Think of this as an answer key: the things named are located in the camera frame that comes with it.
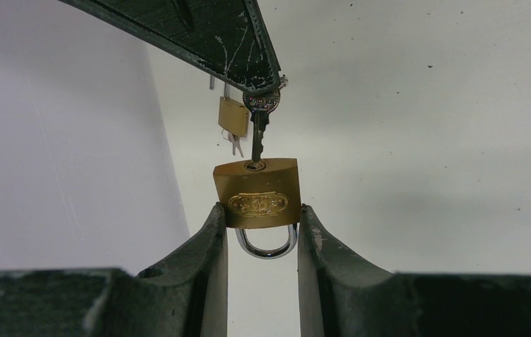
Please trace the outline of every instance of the small padlock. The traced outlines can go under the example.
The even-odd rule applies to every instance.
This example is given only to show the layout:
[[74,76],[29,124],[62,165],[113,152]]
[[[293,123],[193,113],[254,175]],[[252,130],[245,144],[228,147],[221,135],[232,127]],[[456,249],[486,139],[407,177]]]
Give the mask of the small padlock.
[[238,137],[247,135],[249,111],[242,104],[228,97],[220,97],[218,125]]
[[301,218],[299,168],[294,158],[216,166],[214,182],[227,227],[278,227],[298,223]]

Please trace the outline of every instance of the brass padlock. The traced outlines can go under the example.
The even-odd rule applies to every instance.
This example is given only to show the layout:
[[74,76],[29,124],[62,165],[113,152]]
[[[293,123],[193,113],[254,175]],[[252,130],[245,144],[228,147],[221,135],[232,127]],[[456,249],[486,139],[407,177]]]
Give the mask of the brass padlock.
[[298,223],[301,218],[299,168],[294,158],[216,166],[214,182],[227,227],[278,227]]
[[228,97],[220,97],[218,125],[238,137],[247,135],[249,111],[242,104]]

